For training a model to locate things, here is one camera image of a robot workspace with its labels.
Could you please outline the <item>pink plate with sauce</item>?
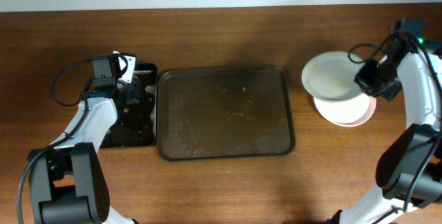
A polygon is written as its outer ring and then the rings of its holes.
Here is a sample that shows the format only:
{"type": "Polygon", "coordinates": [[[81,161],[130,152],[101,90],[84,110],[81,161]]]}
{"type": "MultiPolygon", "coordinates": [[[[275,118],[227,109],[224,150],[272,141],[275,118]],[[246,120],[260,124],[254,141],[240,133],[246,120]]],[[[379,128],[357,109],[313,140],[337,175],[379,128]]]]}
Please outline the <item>pink plate with sauce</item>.
{"type": "Polygon", "coordinates": [[[366,123],[376,110],[376,98],[361,94],[350,100],[324,101],[314,98],[314,105],[324,119],[341,127],[366,123]]]}

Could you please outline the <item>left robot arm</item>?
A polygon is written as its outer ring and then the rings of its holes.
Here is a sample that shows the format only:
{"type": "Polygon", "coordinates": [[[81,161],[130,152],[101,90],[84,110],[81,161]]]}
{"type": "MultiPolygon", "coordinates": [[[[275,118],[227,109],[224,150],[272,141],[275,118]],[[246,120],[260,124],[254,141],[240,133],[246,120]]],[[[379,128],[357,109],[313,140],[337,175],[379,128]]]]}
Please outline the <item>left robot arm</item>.
{"type": "Polygon", "coordinates": [[[118,97],[133,80],[136,56],[113,52],[91,58],[94,76],[76,101],[78,110],[47,147],[32,150],[17,193],[17,218],[23,222],[22,194],[29,183],[36,223],[135,223],[111,207],[97,157],[118,119],[118,97]]]}

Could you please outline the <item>pale blue plate with sauce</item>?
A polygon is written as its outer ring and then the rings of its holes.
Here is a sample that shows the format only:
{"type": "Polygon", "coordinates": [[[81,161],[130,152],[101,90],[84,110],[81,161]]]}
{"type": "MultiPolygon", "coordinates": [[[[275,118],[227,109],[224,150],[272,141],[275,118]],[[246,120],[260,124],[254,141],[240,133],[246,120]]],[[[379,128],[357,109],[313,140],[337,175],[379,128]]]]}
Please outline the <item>pale blue plate with sauce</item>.
{"type": "Polygon", "coordinates": [[[324,101],[344,101],[362,92],[354,78],[362,64],[351,62],[344,51],[330,51],[309,60],[301,73],[305,90],[324,101]]]}

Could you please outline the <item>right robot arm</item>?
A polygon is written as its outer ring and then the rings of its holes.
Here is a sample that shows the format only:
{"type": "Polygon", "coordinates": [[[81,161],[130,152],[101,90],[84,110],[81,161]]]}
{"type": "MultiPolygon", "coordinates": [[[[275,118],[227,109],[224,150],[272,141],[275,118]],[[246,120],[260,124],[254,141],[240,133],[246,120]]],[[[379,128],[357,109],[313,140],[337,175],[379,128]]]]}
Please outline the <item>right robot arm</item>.
{"type": "Polygon", "coordinates": [[[441,43],[422,36],[421,21],[394,22],[354,81],[368,96],[393,100],[402,92],[407,127],[383,153],[376,186],[329,223],[391,223],[403,214],[441,203],[441,43]]]}

